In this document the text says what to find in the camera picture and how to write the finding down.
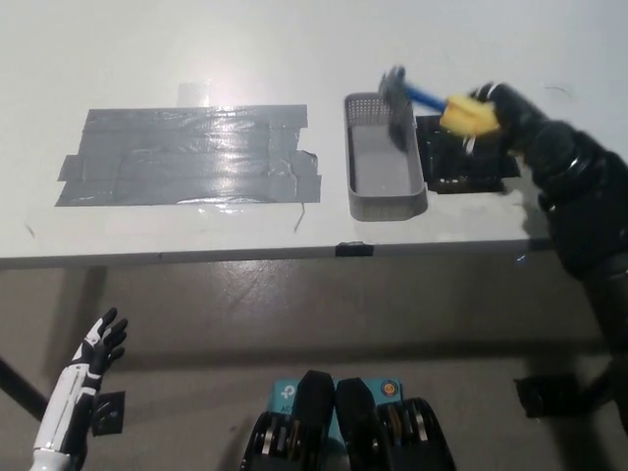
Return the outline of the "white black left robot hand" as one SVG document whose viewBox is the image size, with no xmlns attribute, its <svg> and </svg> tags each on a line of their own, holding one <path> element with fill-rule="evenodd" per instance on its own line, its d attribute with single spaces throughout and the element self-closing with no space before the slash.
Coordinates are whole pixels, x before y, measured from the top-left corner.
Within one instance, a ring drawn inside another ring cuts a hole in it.
<svg viewBox="0 0 628 471">
<path fill-rule="evenodd" d="M 62 370 L 36 435 L 31 471 L 80 470 L 105 373 L 125 353 L 129 321 L 109 309 L 98 318 Z"/>
</svg>

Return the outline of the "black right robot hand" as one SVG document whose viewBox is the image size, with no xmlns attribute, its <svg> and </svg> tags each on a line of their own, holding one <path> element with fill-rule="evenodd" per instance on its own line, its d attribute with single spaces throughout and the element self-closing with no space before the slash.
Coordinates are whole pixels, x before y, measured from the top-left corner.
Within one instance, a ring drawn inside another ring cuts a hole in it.
<svg viewBox="0 0 628 471">
<path fill-rule="evenodd" d="M 549 118 L 503 82 L 486 83 L 470 96 L 494 105 L 505 149 L 523 157 L 539 189 L 560 194 L 591 184 L 593 146 L 585 133 Z"/>
</svg>

